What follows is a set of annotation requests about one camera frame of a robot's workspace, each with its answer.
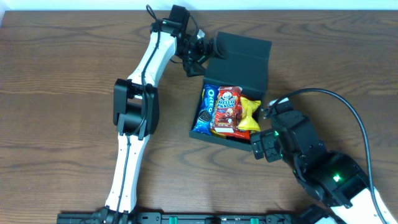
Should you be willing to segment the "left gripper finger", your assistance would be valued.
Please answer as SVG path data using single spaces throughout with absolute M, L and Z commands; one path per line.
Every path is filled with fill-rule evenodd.
M 185 62 L 185 72 L 187 77 L 195 77 L 204 75 L 206 68 L 200 65 L 199 63 L 187 61 Z
M 213 57 L 226 59 L 226 53 L 224 52 L 223 45 L 219 44 L 215 38 L 213 38 Z

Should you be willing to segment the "red Hacks candy bag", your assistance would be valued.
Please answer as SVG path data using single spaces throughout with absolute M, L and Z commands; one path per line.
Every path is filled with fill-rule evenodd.
M 234 108 L 218 108 L 214 130 L 222 136 L 248 140 L 249 131 L 239 127 L 245 114 L 240 98 L 238 98 Z

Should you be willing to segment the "yellow snack packet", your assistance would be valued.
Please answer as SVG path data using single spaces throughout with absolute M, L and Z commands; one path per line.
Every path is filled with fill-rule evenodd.
M 249 100 L 242 96 L 240 97 L 242 106 L 242 118 L 238 124 L 238 129 L 243 131 L 260 131 L 260 127 L 257 121 L 253 118 L 253 114 L 260 107 L 261 102 L 259 100 Z

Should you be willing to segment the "blue Oreo cookie pack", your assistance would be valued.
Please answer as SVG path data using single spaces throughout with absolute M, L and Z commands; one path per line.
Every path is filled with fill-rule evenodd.
M 210 135 L 210 123 L 213 117 L 215 101 L 219 93 L 219 86 L 205 84 L 202 92 L 202 101 L 193 132 Z

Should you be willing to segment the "red Hello Panda packet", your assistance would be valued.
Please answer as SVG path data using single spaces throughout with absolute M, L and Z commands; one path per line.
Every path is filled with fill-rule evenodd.
M 236 129 L 236 107 L 240 101 L 241 90 L 239 86 L 219 87 L 212 125 L 217 133 L 233 133 Z

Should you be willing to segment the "yellow Hacks candy bag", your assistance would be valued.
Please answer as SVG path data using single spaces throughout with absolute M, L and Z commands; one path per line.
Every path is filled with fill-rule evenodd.
M 216 136 L 218 138 L 226 139 L 226 136 L 224 134 L 217 133 L 215 130 L 213 130 L 211 128 L 210 128 L 210 133 L 211 133 L 212 136 Z

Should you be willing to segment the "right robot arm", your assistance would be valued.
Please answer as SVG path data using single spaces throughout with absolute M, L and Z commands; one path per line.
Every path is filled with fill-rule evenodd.
M 251 135 L 256 159 L 284 161 L 297 182 L 345 223 L 395 223 L 369 177 L 346 154 L 326 149 L 310 118 L 288 99 L 267 105 L 271 128 Z

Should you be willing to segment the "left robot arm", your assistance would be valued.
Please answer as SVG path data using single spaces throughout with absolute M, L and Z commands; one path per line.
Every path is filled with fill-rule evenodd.
M 150 42 L 137 68 L 127 79 L 114 84 L 113 123 L 118 133 L 118 156 L 111 191 L 104 209 L 92 223 L 127 223 L 136 207 L 137 181 L 144 149 L 159 123 L 158 84 L 173 56 L 181 59 L 188 77 L 204 75 L 203 63 L 209 58 L 225 58 L 215 39 L 205 39 L 196 28 L 187 33 L 193 20 L 188 9 L 172 6 L 165 19 L 156 17 L 150 6 L 147 12 L 154 23 Z

